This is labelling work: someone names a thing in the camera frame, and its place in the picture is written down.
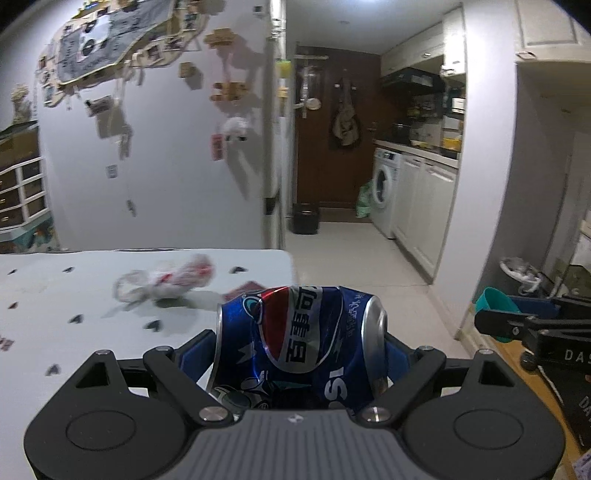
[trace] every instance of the tile floor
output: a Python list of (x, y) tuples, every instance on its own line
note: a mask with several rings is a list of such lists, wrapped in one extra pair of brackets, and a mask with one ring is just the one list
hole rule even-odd
[(449, 357), (468, 358), (427, 297), (428, 286), (396, 243), (370, 223), (321, 223), (318, 235), (287, 233), (300, 284), (355, 288), (377, 295), (388, 331), (408, 346), (433, 345)]

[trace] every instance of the green plastic bag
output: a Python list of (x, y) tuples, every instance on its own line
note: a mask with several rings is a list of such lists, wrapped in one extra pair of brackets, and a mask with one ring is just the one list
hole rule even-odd
[(369, 202), (371, 201), (371, 180), (365, 185), (361, 185), (359, 189), (359, 196), (357, 197), (357, 218), (365, 218), (369, 216)]

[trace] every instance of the crumpled white and red wrapper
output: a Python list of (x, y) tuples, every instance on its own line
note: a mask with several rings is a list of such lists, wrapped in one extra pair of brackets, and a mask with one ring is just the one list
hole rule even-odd
[(171, 271), (134, 270), (123, 275), (115, 282), (113, 296), (123, 303), (178, 299), (193, 288), (207, 286), (213, 272), (210, 258), (199, 254), (189, 263)]

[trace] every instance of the pepsi can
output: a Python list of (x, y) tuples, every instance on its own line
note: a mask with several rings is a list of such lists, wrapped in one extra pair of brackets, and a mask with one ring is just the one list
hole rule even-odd
[(247, 408), (347, 408), (387, 388), (379, 298), (344, 287), (280, 287), (219, 306), (207, 389)]

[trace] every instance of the black trash can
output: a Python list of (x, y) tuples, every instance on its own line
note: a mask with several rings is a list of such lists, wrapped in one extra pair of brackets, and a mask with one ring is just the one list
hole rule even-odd
[(318, 223), (320, 222), (320, 211), (316, 205), (311, 203), (295, 203), (291, 230), (297, 235), (316, 235)]

